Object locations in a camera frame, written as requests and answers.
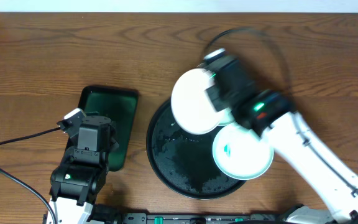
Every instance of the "wooden table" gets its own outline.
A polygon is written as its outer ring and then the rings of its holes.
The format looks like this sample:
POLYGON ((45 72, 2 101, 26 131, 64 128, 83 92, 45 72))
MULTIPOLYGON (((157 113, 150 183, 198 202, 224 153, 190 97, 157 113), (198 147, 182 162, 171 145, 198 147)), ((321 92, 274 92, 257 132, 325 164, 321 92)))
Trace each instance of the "wooden table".
MULTIPOLYGON (((150 213, 284 212, 296 203, 325 209, 281 158, 258 179, 217 200, 193 200, 154 174, 145 135, 175 81, 200 62, 208 40, 251 26, 281 46, 296 102, 323 141, 358 173, 358 14, 0 14, 0 141, 55 127, 91 84, 140 92, 125 166, 111 172, 98 196, 150 213)), ((259 41, 233 34, 219 41, 253 66, 261 86, 287 86, 259 41)), ((56 132, 0 147, 0 166, 49 198, 50 174, 67 136, 56 132)), ((45 207, 0 175, 0 223, 40 223, 45 207)))

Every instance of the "round tray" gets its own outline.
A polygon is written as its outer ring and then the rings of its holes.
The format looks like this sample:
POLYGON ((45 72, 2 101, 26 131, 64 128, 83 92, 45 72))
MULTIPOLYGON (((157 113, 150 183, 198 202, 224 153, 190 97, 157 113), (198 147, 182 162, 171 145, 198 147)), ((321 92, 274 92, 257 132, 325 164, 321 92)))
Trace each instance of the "round tray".
POLYGON ((203 135, 189 134, 173 118, 170 100, 154 114, 147 130, 147 156, 157 177, 173 191, 190 198, 226 196, 245 181, 219 170, 212 144, 222 126, 203 135))

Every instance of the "white wall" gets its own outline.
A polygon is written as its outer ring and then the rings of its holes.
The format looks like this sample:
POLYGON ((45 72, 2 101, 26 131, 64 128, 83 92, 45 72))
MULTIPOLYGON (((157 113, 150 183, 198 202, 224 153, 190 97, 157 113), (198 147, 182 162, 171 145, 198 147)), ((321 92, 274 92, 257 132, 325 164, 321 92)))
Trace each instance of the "white wall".
POLYGON ((0 0, 0 12, 358 12, 358 0, 0 0))

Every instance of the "dark green tray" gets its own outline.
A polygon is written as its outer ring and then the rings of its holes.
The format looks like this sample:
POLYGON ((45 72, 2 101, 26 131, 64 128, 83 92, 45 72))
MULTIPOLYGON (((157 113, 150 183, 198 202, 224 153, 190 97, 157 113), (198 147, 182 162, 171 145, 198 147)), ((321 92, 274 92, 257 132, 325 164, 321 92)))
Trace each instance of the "dark green tray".
POLYGON ((124 166, 132 124, 135 118, 138 92, 110 86, 87 86, 83 89, 78 107, 85 113, 98 112, 116 122, 119 148, 110 152, 110 171, 124 166))

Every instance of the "wooden surface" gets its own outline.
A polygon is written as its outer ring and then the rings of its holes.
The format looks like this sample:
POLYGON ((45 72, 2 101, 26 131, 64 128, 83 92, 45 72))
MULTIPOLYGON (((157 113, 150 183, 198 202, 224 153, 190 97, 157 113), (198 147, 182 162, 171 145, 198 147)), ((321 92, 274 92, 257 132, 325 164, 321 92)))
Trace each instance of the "wooden surface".
MULTIPOLYGON (((151 169, 145 135, 175 81, 200 62, 219 32, 252 26, 281 46, 296 102, 323 141, 358 173, 358 14, 0 14, 0 141, 55 127, 86 85, 134 88, 141 96, 125 166, 108 174, 98 203, 124 211, 284 212, 296 203, 325 209, 281 158, 258 179, 217 200, 168 189, 151 169)), ((262 86, 285 88, 259 41, 234 34, 221 46, 246 58, 262 86)), ((52 133, 0 147, 0 166, 48 198, 50 174, 66 135, 52 133)), ((0 223, 40 223, 45 207, 0 175, 0 223)))

